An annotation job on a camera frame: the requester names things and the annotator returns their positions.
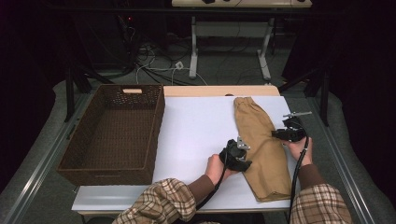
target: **hand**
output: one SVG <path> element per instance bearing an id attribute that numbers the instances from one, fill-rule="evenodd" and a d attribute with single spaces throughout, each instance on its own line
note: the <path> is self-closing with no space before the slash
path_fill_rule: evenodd
<path id="1" fill-rule="evenodd" d="M 220 160 L 220 157 L 218 154 L 213 154 L 209 159 L 207 159 L 207 166 L 206 166 L 206 171 L 205 174 L 210 178 L 212 181 L 213 185 L 217 185 L 219 183 L 219 180 L 221 178 L 221 174 L 223 171 L 224 164 Z M 228 176 L 234 175 L 238 173 L 237 171 L 231 171 L 227 169 L 224 173 L 224 177 L 222 181 L 226 180 Z"/>
<path id="2" fill-rule="evenodd" d="M 291 156 L 295 160 L 298 160 L 300 158 L 300 153 L 303 151 L 305 139 L 306 138 L 303 138 L 302 140 L 295 142 L 295 143 L 282 140 L 282 144 L 287 146 L 290 150 Z M 306 150 L 306 153 L 305 153 L 305 156 L 301 163 L 301 166 L 305 166 L 308 164 L 313 164 L 313 162 L 312 162 L 312 138 L 308 138 L 308 148 Z"/>

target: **plaid sleeve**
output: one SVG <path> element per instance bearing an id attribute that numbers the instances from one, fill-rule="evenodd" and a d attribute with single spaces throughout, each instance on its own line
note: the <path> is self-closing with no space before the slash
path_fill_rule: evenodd
<path id="1" fill-rule="evenodd" d="M 291 209 L 291 223 L 352 223 L 338 189 L 328 184 L 302 190 Z"/>
<path id="2" fill-rule="evenodd" d="M 190 220 L 195 214 L 195 200 L 188 187 L 170 178 L 150 185 L 131 208 L 123 211 L 113 224 L 173 223 L 178 218 Z"/>

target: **white table surface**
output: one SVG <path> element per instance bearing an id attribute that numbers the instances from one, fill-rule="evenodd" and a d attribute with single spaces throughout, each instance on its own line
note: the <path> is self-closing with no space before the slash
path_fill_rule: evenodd
<path id="1" fill-rule="evenodd" d="M 276 128 L 289 108 L 282 96 L 252 96 Z M 205 172 L 207 158 L 220 153 L 238 136 L 233 116 L 234 96 L 165 97 L 153 181 L 174 177 L 189 184 Z M 295 160 L 285 149 L 290 178 Z M 147 186 L 80 187 L 72 210 L 81 214 L 118 213 L 130 207 Z M 232 175 L 201 212 L 247 212 L 288 209 L 290 200 L 259 203 L 242 174 Z"/>
<path id="2" fill-rule="evenodd" d="M 203 0 L 173 0 L 173 7 L 311 7 L 310 0 L 216 0 L 206 4 Z"/>

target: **wicker basket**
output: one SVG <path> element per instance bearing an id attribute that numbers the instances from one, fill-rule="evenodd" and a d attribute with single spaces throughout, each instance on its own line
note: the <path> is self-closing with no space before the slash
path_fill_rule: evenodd
<path id="1" fill-rule="evenodd" d="M 163 121 L 163 85 L 102 85 L 57 172 L 76 186 L 151 184 Z"/>

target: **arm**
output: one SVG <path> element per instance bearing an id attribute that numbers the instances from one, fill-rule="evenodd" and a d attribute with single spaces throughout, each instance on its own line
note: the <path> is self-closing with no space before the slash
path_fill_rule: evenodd
<path id="1" fill-rule="evenodd" d="M 222 169 L 219 155 L 213 155 L 208 159 L 205 174 L 189 185 L 174 178 L 154 183 L 113 223 L 172 223 L 178 218 L 188 221 L 195 215 L 196 204 L 215 188 Z M 227 170 L 223 181 L 232 174 Z"/>
<path id="2" fill-rule="evenodd" d="M 352 223 L 352 218 L 338 189 L 327 184 L 312 161 L 312 139 L 308 139 L 308 149 L 298 177 L 301 191 L 294 198 L 290 223 Z M 298 143 L 283 141 L 295 160 L 300 157 L 304 140 Z"/>

